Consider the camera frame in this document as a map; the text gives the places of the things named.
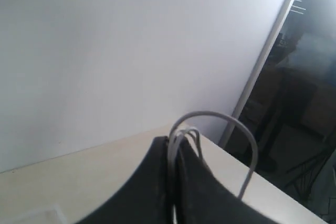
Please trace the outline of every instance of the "desk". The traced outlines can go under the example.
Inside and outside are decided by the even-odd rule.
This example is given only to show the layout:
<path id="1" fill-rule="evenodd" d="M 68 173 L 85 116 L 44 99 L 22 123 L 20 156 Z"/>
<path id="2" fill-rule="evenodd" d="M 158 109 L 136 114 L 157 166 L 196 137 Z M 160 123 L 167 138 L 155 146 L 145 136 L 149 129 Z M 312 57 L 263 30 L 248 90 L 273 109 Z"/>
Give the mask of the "desk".
<path id="1" fill-rule="evenodd" d="M 0 174 L 0 222 L 59 205 L 74 223 L 106 201 L 130 177 L 155 136 L 170 126 Z M 205 160 L 215 177 L 238 194 L 248 167 L 202 137 Z M 243 201 L 283 224 L 325 223 L 258 174 Z"/>

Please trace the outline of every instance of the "white desk surface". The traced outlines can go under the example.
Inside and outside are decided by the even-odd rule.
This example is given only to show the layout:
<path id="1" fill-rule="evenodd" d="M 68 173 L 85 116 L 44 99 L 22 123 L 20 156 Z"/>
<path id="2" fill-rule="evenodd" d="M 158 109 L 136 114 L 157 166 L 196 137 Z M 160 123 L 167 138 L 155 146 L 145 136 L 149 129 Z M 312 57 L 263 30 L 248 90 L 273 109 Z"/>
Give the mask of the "white desk surface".
<path id="1" fill-rule="evenodd" d="M 162 127 L 0 174 L 0 222 L 54 204 L 68 223 L 78 221 L 123 185 L 152 139 L 167 135 L 169 129 Z M 201 144 L 215 177 L 237 195 L 248 168 L 206 138 Z M 325 223 L 255 173 L 243 201 L 279 223 Z"/>

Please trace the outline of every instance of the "white wall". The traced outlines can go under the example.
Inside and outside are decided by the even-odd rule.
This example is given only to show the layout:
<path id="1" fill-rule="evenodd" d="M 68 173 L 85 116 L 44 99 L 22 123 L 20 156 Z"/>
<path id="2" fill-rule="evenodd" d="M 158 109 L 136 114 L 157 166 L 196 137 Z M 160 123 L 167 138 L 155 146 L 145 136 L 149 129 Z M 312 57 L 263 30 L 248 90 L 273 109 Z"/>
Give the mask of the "white wall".
<path id="1" fill-rule="evenodd" d="M 282 1 L 0 0 L 0 170 L 231 113 Z"/>

